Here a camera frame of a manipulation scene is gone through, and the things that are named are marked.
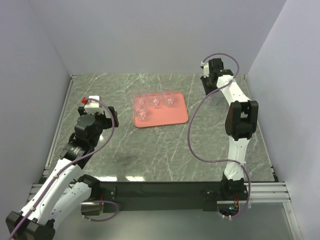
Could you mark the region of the clear faceted glass tumbler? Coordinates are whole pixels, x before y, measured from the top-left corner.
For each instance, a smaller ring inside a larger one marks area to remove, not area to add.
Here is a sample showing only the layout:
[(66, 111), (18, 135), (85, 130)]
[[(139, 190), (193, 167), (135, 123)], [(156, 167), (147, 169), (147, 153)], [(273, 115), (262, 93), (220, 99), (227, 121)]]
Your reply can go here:
[(151, 92), (147, 95), (148, 104), (151, 108), (157, 108), (160, 104), (160, 95), (157, 92)]
[(207, 100), (207, 104), (210, 106), (210, 107), (215, 107), (219, 104), (221, 98), (219, 96), (213, 96), (211, 95), (208, 100)]
[(174, 104), (175, 95), (172, 91), (164, 91), (161, 95), (165, 107), (171, 107)]
[(147, 117), (147, 109), (146, 108), (137, 108), (134, 112), (134, 116), (138, 120), (144, 120)]
[(203, 85), (199, 85), (199, 86), (198, 86), (198, 88), (197, 88), (197, 93), (200, 94), (200, 95), (205, 95), (205, 94), (206, 94)]
[(144, 94), (134, 95), (132, 98), (133, 107), (137, 111), (138, 109), (145, 109), (147, 107), (146, 98)]

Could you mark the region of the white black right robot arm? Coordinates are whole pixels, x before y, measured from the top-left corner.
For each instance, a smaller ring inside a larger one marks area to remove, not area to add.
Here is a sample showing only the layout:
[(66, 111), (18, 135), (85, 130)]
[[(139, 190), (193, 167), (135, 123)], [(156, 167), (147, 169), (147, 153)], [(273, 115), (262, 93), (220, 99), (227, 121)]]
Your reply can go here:
[(234, 74), (224, 69), (221, 58), (202, 62), (201, 82), (206, 95), (214, 90), (220, 92), (229, 105), (225, 120), (225, 132), (229, 138), (228, 162), (222, 175), (219, 194), (225, 200), (248, 195), (245, 186), (245, 158), (253, 134), (257, 130), (259, 104), (250, 100), (241, 90)]

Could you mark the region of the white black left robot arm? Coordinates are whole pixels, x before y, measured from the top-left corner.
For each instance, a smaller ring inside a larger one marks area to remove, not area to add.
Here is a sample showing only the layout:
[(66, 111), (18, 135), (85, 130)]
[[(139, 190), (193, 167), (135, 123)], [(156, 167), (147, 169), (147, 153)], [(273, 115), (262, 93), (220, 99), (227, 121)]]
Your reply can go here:
[(119, 126), (118, 113), (112, 106), (78, 108), (79, 118), (74, 132), (57, 161), (51, 175), (19, 212), (6, 217), (10, 240), (51, 240), (60, 223), (81, 203), (96, 203), (101, 210), (109, 202), (103, 199), (101, 182), (90, 175), (82, 175), (69, 192), (67, 186), (87, 164), (97, 148), (103, 130)]

